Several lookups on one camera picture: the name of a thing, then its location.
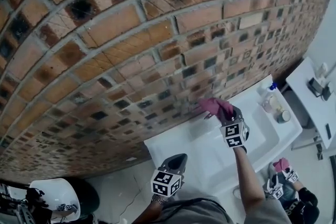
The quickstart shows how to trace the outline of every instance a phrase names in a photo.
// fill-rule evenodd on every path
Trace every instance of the bottle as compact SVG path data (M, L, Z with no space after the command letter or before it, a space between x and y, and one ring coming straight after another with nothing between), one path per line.
M273 98L276 88L277 84L273 82L272 85L264 91L261 97L261 105L267 113L272 111L271 99Z

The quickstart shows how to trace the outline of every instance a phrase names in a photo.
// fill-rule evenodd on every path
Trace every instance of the white sink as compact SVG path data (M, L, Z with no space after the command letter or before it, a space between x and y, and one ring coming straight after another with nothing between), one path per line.
M241 109L250 128L245 146L255 171L268 165L302 132L298 120L278 90L275 94L279 102L291 113L289 122L277 123L273 115L266 113L258 104L260 95L257 89L261 84L266 87L271 83L272 77L268 76L229 100ZM233 150L224 143L219 130L220 122L216 117L204 120L206 114L152 137L145 144L156 167L172 155L186 153L188 162L183 188L192 187L208 195L218 195L238 185L236 161Z

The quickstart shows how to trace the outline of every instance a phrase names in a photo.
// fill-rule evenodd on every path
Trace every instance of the person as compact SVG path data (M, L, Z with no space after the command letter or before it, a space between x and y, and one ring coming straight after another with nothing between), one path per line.
M228 107L228 102L222 108L227 113L232 111L232 107ZM241 200L246 213L244 223L290 224L281 203L278 200L266 199L263 187L248 160L246 149L235 147L233 151L237 164ZM133 222L133 224L142 223L234 224L225 209L216 201L204 198L168 201L159 195L153 196L145 211Z
M66 211L50 210L49 205L42 199L42 191L35 188L27 189L26 200L28 202L28 210L36 224L50 224L50 221L55 218L60 218L61 221L72 213L77 212L77 207L72 205Z
M320 215L317 207L318 199L299 180L294 183L286 180L282 171L289 171L289 167L291 166L285 158L271 163L268 168L269 179L274 183L276 176L278 176L278 181L282 184L283 189L283 195L279 201L292 224L314 224Z

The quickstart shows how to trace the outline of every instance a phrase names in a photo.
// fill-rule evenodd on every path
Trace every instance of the white floor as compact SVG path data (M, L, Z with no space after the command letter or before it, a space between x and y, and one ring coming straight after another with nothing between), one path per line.
M291 151L286 149L280 157L285 157L298 172L300 181L319 200L320 218L317 224L329 223L333 216L335 190L330 161L318 161L315 146ZM112 224L131 223L150 203L149 180L154 164L148 161L125 170L87 179L100 196L100 207L94 213L96 218ZM258 173L264 183L265 170ZM232 191L218 197L222 206L234 223L244 223L242 202L232 195Z

